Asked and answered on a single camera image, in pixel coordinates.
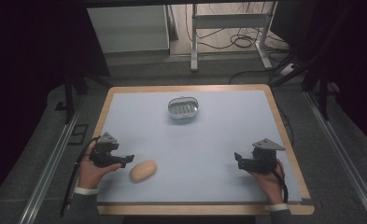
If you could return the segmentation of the grey cabinet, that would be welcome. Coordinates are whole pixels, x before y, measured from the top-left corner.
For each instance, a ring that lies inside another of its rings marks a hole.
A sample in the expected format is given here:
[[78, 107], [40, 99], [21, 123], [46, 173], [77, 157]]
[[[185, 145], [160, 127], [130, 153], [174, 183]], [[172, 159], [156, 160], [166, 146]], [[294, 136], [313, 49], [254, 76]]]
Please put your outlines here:
[[88, 8], [103, 53], [167, 50], [165, 6]]

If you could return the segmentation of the white metal desk frame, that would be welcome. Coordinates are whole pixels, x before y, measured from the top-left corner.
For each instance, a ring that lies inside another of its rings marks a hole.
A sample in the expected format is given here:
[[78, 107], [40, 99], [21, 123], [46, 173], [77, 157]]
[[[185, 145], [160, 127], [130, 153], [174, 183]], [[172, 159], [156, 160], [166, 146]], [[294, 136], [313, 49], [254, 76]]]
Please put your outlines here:
[[276, 2], [273, 2], [264, 13], [236, 13], [236, 14], [198, 14], [197, 5], [192, 4], [191, 10], [191, 71], [198, 70], [198, 42], [197, 31], [218, 28], [259, 28], [260, 39], [255, 42], [257, 52], [266, 70], [272, 68], [272, 64], [265, 52], [264, 43], [268, 34]]

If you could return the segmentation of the white power strip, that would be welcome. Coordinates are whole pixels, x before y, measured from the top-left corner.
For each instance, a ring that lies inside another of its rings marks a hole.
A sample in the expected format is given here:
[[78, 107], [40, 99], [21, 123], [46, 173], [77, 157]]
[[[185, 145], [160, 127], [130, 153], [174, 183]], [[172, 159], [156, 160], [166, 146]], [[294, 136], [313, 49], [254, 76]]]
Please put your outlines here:
[[295, 68], [297, 67], [297, 65], [295, 63], [289, 63], [288, 65], [286, 65], [280, 72], [279, 74], [283, 77], [286, 76], [287, 74], [289, 74], [290, 72], [292, 72]]

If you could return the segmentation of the pale blue table mat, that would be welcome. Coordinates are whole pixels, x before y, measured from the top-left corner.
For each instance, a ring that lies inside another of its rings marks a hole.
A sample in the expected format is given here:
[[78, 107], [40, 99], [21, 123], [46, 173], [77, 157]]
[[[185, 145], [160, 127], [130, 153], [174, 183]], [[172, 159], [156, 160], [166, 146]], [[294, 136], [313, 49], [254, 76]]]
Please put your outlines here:
[[104, 131], [120, 146], [115, 155], [153, 160], [157, 171], [135, 183], [131, 164], [106, 175], [101, 203], [263, 203], [256, 179], [234, 158], [250, 157], [253, 143], [281, 141], [264, 91], [194, 91], [192, 119], [172, 119], [173, 92], [116, 93]]

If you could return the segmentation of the silver floor rail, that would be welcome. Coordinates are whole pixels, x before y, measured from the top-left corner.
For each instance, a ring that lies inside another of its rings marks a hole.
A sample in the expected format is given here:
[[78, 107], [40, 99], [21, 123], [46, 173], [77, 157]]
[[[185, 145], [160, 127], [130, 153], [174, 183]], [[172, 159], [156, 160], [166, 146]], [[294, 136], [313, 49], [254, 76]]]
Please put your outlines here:
[[35, 188], [23, 209], [18, 224], [34, 224], [39, 209], [45, 199], [51, 180], [56, 172], [58, 164], [64, 154], [68, 139], [76, 125], [80, 110], [78, 109], [71, 120], [64, 125], [56, 145], [53, 147], [49, 159], [43, 169]]
[[318, 109], [318, 102], [316, 97], [311, 92], [307, 91], [305, 91], [303, 95], [310, 104], [310, 107], [319, 123], [320, 128], [326, 135], [329, 143], [332, 146], [332, 150], [337, 157], [337, 160], [342, 165], [342, 168], [344, 169], [353, 189], [356, 191], [357, 195], [359, 196], [360, 202], [367, 212], [367, 183], [360, 175], [353, 161], [349, 158], [348, 153], [346, 152], [346, 148], [342, 144], [340, 138], [337, 136], [334, 128], [332, 127], [330, 122], [324, 118], [324, 116]]

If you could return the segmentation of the grey soap dish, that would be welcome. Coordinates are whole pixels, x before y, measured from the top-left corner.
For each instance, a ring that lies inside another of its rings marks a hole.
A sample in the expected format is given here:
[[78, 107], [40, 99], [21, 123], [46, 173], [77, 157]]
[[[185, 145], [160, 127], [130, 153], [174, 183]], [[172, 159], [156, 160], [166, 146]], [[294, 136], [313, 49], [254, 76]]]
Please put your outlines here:
[[199, 112], [199, 103], [194, 97], [177, 97], [168, 103], [167, 111], [172, 119], [191, 119]]

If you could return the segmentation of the person's right hand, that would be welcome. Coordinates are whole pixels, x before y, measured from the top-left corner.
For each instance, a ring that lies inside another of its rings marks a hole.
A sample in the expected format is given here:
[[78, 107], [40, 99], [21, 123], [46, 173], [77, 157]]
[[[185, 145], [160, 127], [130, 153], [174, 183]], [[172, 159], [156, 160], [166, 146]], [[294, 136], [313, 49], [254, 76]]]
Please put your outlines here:
[[258, 181], [270, 205], [282, 204], [284, 202], [281, 184], [273, 173], [264, 175], [250, 172], [250, 174]]

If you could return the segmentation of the tan bread roll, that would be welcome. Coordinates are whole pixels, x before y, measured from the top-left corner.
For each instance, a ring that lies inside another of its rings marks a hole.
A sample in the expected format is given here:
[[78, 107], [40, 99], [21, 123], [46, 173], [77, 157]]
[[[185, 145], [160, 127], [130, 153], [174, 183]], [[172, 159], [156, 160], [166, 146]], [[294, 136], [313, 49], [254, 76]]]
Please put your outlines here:
[[130, 178], [134, 182], [141, 182], [157, 171], [157, 164], [154, 160], [147, 160], [138, 163], [130, 172]]

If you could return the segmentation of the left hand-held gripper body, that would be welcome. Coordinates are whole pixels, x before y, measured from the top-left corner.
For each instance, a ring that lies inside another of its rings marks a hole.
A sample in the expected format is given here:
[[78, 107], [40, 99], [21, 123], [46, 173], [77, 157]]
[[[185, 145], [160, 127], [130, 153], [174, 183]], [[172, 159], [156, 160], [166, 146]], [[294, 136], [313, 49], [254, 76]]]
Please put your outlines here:
[[111, 152], [119, 147], [118, 140], [109, 133], [103, 133], [97, 140], [90, 154], [90, 160], [98, 167], [105, 168], [119, 163], [122, 168], [127, 161], [124, 158], [112, 156]]

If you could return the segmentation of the person's left hand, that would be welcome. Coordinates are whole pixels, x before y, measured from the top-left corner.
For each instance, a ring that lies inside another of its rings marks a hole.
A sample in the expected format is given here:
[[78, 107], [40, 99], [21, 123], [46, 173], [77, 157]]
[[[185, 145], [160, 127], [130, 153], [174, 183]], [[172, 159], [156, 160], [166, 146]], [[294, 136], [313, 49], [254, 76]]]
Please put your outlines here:
[[96, 189], [102, 178], [108, 173], [121, 168], [121, 164], [112, 164], [107, 167], [97, 167], [90, 160], [90, 154], [86, 152], [79, 164], [78, 187], [83, 189]]

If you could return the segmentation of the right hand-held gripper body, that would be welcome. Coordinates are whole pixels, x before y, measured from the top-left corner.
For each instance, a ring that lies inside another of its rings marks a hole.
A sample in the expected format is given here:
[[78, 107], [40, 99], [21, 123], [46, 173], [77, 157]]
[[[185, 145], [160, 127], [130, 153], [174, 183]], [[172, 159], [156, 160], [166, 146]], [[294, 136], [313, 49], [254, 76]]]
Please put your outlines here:
[[276, 152], [284, 148], [268, 138], [255, 142], [252, 146], [252, 158], [238, 161], [238, 168], [247, 172], [270, 174], [277, 166]]

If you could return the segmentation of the black tripod stand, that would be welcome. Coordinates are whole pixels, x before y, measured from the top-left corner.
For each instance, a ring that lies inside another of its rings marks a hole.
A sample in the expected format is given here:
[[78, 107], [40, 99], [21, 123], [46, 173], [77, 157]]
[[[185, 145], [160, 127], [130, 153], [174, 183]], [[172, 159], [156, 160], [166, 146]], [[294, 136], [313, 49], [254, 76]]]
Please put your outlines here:
[[307, 49], [317, 47], [310, 60], [294, 68], [280, 79], [275, 81], [269, 80], [271, 87], [278, 87], [288, 80], [302, 73], [306, 73], [301, 87], [304, 91], [311, 91], [319, 83], [318, 111], [325, 120], [329, 119], [327, 113], [328, 74], [326, 72], [326, 58], [350, 10], [351, 5], [348, 2], [344, 2], [341, 6], [337, 7], [332, 13], [332, 17], [318, 30], [317, 36], [315, 37], [317, 42], [311, 40], [304, 44]]
[[103, 78], [84, 69], [79, 69], [77, 72], [66, 71], [64, 73], [64, 101], [59, 102], [55, 107], [56, 111], [66, 112], [65, 124], [69, 124], [74, 117], [75, 106], [73, 91], [76, 91], [79, 96], [86, 95], [89, 92], [89, 86], [85, 81], [86, 78], [91, 79], [107, 89], [113, 87], [111, 83]]

